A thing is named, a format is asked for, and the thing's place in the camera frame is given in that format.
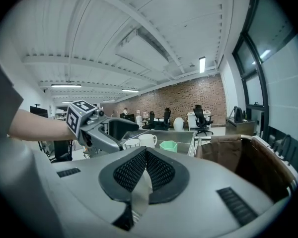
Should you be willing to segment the white mug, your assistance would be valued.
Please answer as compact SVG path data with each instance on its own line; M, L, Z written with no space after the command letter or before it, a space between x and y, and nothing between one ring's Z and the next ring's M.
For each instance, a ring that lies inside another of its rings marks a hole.
M157 137L152 134L142 134L138 137L140 146L154 148L157 144Z

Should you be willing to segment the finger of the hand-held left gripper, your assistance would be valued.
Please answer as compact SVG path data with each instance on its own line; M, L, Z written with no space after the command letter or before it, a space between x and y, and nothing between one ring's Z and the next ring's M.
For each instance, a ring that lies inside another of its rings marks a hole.
M137 131L139 125L127 119L110 119L108 123L109 135L121 140L127 132Z
M123 146L121 143L108 135L104 131L104 127L94 127L89 131L92 146L102 151L122 151Z

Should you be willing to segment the dark metal cabinet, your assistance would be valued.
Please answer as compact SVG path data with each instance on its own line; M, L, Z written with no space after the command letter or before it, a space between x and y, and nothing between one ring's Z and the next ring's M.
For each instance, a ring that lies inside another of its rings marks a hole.
M248 120L235 123L234 119L229 119L225 126L226 135L244 134L253 136L255 131L255 121Z

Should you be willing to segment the black arched device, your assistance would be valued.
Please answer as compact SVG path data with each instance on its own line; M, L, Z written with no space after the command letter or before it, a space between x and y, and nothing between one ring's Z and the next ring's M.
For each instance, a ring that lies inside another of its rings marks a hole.
M233 118L235 123L241 123L243 122L243 111L240 107L234 106L233 110L231 111L229 117L227 120Z

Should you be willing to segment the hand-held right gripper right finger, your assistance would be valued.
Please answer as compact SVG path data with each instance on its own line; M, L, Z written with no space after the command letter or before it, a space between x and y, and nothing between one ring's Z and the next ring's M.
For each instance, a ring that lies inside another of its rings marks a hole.
M264 192L219 164L152 148L146 158L162 186L133 227L138 238L254 238L275 216Z

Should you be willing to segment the black monitor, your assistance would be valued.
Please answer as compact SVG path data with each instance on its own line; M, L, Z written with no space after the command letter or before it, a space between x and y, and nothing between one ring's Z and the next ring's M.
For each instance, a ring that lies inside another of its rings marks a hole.
M48 110L47 109L30 106L30 112L32 114L35 114L35 115L38 115L38 116L41 116L44 118L48 118Z

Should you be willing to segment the black office chair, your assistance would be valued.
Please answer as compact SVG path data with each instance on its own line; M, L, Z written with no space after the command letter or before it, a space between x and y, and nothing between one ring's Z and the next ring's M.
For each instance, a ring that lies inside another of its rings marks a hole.
M212 121L212 116L209 116L209 119L207 120L204 117L203 109L201 105L195 105L194 109L194 114L196 117L196 126L199 128L198 132L196 133L197 135L200 133L204 133L205 136L207 136L207 133L211 133L212 135L214 134L212 131L207 130L207 126L211 125L213 123Z
M171 110L170 108L165 108L164 110L164 118L163 120L159 119L159 121L155 121L155 130L165 130L167 131L170 127L170 115Z
M51 163L72 161L72 140L38 141L40 151L44 152Z
M148 119L143 119L143 126L142 126L142 129L154 129L154 112L153 111L150 111L149 113L149 118Z

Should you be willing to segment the small white cup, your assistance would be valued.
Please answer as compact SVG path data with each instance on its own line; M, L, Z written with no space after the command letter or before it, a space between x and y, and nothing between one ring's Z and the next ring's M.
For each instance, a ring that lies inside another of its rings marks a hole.
M140 140L137 138L129 139L123 143L123 149L127 150L134 147L139 147L141 145Z

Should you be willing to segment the white desk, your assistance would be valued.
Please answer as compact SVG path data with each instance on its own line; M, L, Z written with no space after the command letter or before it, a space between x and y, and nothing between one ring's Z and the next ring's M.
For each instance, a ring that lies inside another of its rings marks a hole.
M204 117L206 120L209 120L209 117L211 116L211 112L209 110L203 111ZM196 116L194 112L189 112L187 114L187 118L188 118L188 129L189 130L193 130L198 128L198 126L196 125Z

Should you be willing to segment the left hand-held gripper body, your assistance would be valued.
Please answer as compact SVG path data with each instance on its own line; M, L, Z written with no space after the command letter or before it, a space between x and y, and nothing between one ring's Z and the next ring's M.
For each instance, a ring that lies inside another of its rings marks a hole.
M94 127L104 127L106 120L103 110L85 100L69 103L66 124L82 146L93 147L89 131Z

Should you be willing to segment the person's grey shirt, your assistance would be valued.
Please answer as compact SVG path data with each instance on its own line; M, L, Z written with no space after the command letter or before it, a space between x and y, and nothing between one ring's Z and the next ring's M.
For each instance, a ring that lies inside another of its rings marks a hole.
M21 102L0 68L0 195L3 207L15 217L4 224L13 238L20 237L15 232L20 224L31 230L26 238L63 238L58 217L40 181L34 153L23 142L7 136Z

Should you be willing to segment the black window frame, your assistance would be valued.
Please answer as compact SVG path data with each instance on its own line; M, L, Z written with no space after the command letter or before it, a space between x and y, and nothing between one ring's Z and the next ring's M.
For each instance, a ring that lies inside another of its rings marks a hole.
M276 0L243 0L245 21L232 52L246 116L262 114L264 139L278 132L298 141L298 32Z

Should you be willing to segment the white rounded bin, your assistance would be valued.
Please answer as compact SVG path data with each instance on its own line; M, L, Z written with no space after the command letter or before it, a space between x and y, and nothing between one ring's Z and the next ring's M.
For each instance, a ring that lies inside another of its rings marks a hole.
M183 131L184 130L184 120L183 118L176 118L173 123L173 128L175 131Z

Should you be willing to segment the green hexagonal cup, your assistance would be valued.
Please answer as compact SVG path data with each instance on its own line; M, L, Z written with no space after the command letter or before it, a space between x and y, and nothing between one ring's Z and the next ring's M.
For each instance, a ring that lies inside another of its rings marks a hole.
M171 151L171 152L177 152L178 143L172 140L163 141L159 145L160 149Z

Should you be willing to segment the person's left forearm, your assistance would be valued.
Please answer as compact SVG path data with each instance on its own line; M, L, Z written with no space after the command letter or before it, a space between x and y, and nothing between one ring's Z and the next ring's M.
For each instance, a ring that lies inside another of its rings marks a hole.
M19 109L7 133L25 141L74 140L75 135L65 121L49 119Z

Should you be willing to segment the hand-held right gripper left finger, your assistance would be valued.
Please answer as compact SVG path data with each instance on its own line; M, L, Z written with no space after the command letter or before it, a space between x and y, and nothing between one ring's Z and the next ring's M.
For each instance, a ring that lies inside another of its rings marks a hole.
M49 200L60 221L61 238L148 238L132 225L129 205L111 199L99 182L108 165L125 163L141 150L49 165Z

